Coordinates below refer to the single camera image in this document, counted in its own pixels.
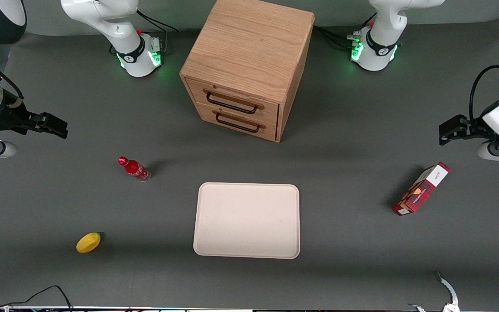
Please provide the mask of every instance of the metal handle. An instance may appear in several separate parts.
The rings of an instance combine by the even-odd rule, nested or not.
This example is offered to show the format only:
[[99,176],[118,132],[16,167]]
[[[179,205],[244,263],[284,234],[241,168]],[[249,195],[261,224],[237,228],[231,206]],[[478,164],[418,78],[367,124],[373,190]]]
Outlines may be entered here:
[[257,133],[259,131],[259,128],[261,128],[261,126],[257,125],[256,129],[250,129],[250,128],[238,126],[237,124],[233,124],[233,123],[230,123],[230,122],[225,122],[223,120],[218,119],[218,117],[220,116],[220,113],[216,113],[216,114],[217,114],[215,116],[216,121],[218,123],[225,124],[226,126],[234,127],[234,128],[237,128],[237,129],[240,129],[240,130],[244,130],[244,131],[247,131],[247,132],[250,132],[250,133]]
[[216,104],[216,105],[219,105],[219,106],[222,106],[222,107],[226,107],[226,108],[229,108],[229,109],[234,109],[235,111],[237,110],[238,112],[242,112],[242,113],[246,113],[246,114],[255,114],[255,112],[257,112],[257,105],[255,105],[253,107],[253,109],[250,111],[250,110],[247,110],[247,109],[243,109],[243,108],[232,106],[232,105],[229,105],[229,104],[226,104],[226,103],[222,103],[221,101],[212,100],[212,99],[209,98],[210,96],[211,96],[211,93],[208,91],[208,93],[207,93],[207,101],[209,103],[213,103],[213,104]]

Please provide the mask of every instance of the lemon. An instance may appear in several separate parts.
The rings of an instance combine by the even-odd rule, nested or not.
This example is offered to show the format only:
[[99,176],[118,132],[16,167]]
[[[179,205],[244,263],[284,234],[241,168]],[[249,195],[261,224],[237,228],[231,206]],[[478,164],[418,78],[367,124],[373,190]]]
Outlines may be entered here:
[[99,245],[100,241],[101,235],[99,233],[88,233],[78,241],[77,251],[82,254],[89,253]]

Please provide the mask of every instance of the gray table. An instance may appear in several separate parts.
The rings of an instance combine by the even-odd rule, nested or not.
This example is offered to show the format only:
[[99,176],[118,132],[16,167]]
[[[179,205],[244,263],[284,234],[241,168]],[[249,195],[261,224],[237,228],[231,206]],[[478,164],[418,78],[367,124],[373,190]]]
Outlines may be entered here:
[[[103,36],[28,36],[12,48],[6,72],[28,108],[69,122],[69,137],[0,133],[19,146],[0,159],[0,304],[59,284],[76,306],[436,310],[449,301],[440,269],[463,310],[499,311],[499,162],[476,156],[481,140],[437,137],[467,112],[477,73],[499,63],[499,21],[410,26],[381,73],[314,33],[280,144],[200,120],[178,77],[195,37],[173,37],[164,67],[142,79]],[[477,112],[497,98],[499,71],[480,83]],[[120,155],[153,178],[126,176]],[[418,213],[395,215],[439,161],[452,168],[446,180]],[[299,187],[299,257],[196,255],[208,181]],[[91,231],[105,242],[77,253]],[[52,292],[32,304],[64,303]]]

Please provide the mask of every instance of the plastic bottle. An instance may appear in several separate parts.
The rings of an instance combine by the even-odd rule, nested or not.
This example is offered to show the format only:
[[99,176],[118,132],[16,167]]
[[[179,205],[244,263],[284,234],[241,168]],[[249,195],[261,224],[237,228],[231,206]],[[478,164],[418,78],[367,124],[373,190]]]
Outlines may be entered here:
[[124,167],[127,174],[140,179],[142,182],[146,182],[151,178],[151,172],[136,160],[130,160],[125,156],[121,156],[119,157],[119,165]]

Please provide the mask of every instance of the white tray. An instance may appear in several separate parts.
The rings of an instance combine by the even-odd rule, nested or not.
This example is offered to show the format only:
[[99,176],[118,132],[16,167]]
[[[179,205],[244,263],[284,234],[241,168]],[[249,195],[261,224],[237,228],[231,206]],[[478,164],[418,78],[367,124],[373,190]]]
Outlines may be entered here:
[[200,186],[194,251],[222,257],[299,255],[299,190],[291,184]]

